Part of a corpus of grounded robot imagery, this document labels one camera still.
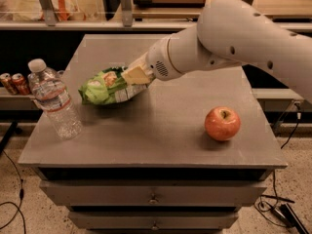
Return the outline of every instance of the power cord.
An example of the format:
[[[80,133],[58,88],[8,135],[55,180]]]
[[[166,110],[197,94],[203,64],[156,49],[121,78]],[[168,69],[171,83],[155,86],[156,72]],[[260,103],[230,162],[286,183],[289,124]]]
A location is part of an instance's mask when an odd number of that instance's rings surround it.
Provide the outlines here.
[[[21,207],[21,203],[22,203],[22,199],[23,199],[23,195],[24,195],[24,190],[23,190],[23,179],[21,178],[20,176],[20,171],[19,169],[17,168],[16,164],[14,163],[14,161],[8,156],[8,154],[3,150],[3,153],[7,156],[7,158],[9,159],[9,161],[13,164],[13,166],[15,167],[16,171],[17,171],[17,174],[19,176],[19,185],[20,185],[20,190],[19,190],[19,204],[17,205],[16,203],[14,202],[11,202],[11,201],[7,201],[7,202],[4,202],[4,203],[1,203],[0,204],[0,207],[1,206],[5,206],[5,205],[13,205],[17,211],[15,212],[15,214],[11,217],[11,219],[5,223],[4,225],[0,226],[0,230],[4,229],[5,227],[7,227],[9,224],[11,224],[13,222],[13,220],[16,218],[17,214],[20,214],[21,215],[21,218],[22,218],[22,225],[23,225],[23,234],[26,234],[26,223],[25,223],[25,218],[23,216],[23,213],[21,212],[20,210],[20,207]]]
[[[301,108],[300,108],[300,104],[299,103],[295,103],[294,104],[297,108],[297,119],[296,119],[296,124],[291,132],[291,134],[289,135],[288,139],[285,141],[285,143],[281,146],[281,149],[283,149],[285,147],[285,145],[287,145],[290,141],[290,139],[292,138],[295,130],[297,129],[299,123],[300,123],[300,120],[301,120]],[[260,201],[256,204],[254,203],[253,206],[255,207],[255,209],[267,220],[269,221],[270,223],[276,225],[276,226],[279,226],[279,227],[284,227],[284,228],[289,228],[291,227],[290,224],[288,223],[288,221],[285,219],[285,217],[277,210],[277,207],[279,205],[279,202],[280,200],[283,200],[283,201],[288,201],[288,202],[291,202],[291,203],[294,203],[293,200],[290,200],[290,199],[284,199],[282,197],[279,197],[278,194],[277,194],[277,190],[276,190],[276,174],[275,174],[275,170],[273,171],[273,191],[274,191],[274,196],[270,196],[270,195],[265,195],[265,197],[268,197],[268,198],[273,198],[276,200],[275,204],[272,206],[271,204],[269,204],[268,202],[266,201],[263,201],[262,200],[262,197],[264,195],[261,195],[260,196]],[[267,213],[267,212],[270,212],[272,213],[273,215],[275,215],[276,217],[278,217],[282,222],[285,223],[284,224],[280,224],[280,223],[276,223],[274,221],[272,221],[271,219],[269,219],[264,213]]]

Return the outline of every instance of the speckled floor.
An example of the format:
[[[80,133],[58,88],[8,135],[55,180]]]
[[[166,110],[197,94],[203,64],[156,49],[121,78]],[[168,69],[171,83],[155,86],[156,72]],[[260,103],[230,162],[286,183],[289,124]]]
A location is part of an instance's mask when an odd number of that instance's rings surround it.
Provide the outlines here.
[[[6,146],[6,153],[15,162],[25,146],[28,137],[33,130],[33,124],[20,124],[23,132],[14,135]],[[0,124],[0,139],[9,124]],[[287,140],[292,126],[282,128],[278,140],[281,145]],[[284,147],[283,152],[289,162],[284,170],[276,172],[276,186],[278,195],[288,197],[295,201],[292,204],[297,216],[306,229],[312,233],[312,128],[304,125],[297,129],[296,134]],[[83,234],[86,231],[77,229],[67,218],[68,210],[65,207],[57,207],[39,189],[39,177],[29,168],[19,167],[24,180],[24,199],[21,211],[24,215],[26,230],[28,234]],[[266,194],[273,194],[272,176],[265,183],[268,186]],[[8,158],[2,154],[0,157],[0,204],[12,201],[19,202],[20,180],[17,172]],[[0,228],[16,212],[12,205],[0,206]],[[279,222],[271,214],[266,214],[274,222]],[[18,214],[14,221],[0,233],[19,234],[23,233],[22,218]],[[224,234],[276,234],[276,233],[298,233],[295,228],[286,229],[268,222],[254,207],[243,208],[239,211],[239,219],[230,229],[223,230]]]

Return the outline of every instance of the bottle cap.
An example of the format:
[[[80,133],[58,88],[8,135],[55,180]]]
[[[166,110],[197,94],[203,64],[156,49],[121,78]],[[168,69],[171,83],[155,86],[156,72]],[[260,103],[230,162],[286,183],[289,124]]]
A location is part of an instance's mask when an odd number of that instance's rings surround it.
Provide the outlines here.
[[[38,73],[47,67],[47,64],[40,58],[36,58],[28,63],[28,67],[31,72]]]

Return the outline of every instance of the gray tabletop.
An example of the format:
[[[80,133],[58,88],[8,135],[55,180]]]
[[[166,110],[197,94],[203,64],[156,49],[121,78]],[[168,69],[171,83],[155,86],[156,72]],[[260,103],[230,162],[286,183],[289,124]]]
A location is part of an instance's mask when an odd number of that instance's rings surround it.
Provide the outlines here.
[[[131,101],[82,105],[78,88],[99,71],[127,65],[164,35],[86,35],[64,80],[84,131],[61,141],[43,115],[19,157],[32,167],[284,168],[287,162],[241,67],[155,80]],[[204,129],[215,106],[234,108],[240,132],[217,142]]]

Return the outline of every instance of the bottle label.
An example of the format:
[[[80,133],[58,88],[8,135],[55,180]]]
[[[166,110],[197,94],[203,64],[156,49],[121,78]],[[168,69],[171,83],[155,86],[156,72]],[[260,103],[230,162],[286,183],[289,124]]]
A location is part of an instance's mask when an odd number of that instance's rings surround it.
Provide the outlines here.
[[[60,86],[60,81],[41,83],[39,90],[41,91],[41,96],[36,99],[42,110],[46,112],[59,111],[71,102],[66,87]]]

